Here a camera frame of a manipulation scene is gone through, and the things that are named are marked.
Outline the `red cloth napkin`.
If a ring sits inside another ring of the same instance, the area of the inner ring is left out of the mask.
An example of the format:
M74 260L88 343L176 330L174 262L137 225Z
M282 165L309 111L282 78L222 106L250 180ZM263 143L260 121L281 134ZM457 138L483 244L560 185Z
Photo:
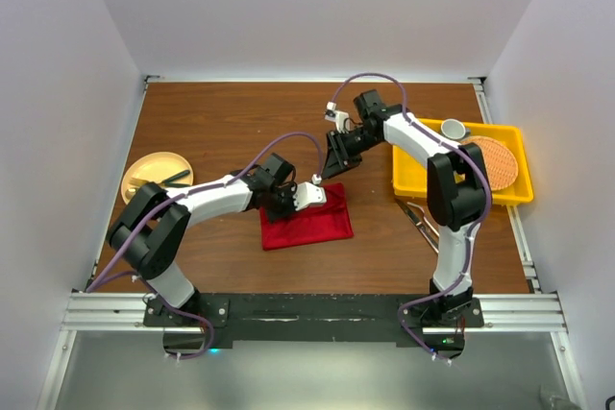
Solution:
M297 246L350 239L355 234L350 220L346 190L341 182L324 186L327 201L288 218L272 222L259 212L261 246L274 251Z

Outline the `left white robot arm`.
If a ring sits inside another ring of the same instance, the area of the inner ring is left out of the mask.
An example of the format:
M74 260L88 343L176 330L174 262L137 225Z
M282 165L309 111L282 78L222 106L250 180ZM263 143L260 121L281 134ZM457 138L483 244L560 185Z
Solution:
M198 290L175 261L185 232L230 213L264 208L275 218L295 212L296 169L277 154L245 173L210 183L164 190L148 183L129 201L107 232L110 247L165 301L178 326L199 314Z

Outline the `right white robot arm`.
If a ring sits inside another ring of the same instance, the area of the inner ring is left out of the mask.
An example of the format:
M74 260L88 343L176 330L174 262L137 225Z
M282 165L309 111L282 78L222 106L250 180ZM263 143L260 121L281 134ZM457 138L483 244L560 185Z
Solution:
M470 277L475 238L492 206L492 193L480 148L462 146L420 122L404 104L386 105L376 90L354 100L360 123L347 127L349 115L327 103L327 157L320 173L332 179L360 165L362 154L387 143L404 151L427 171L427 201L439 226L438 259L426 297L430 319L450 326L462 314L456 296L472 288Z

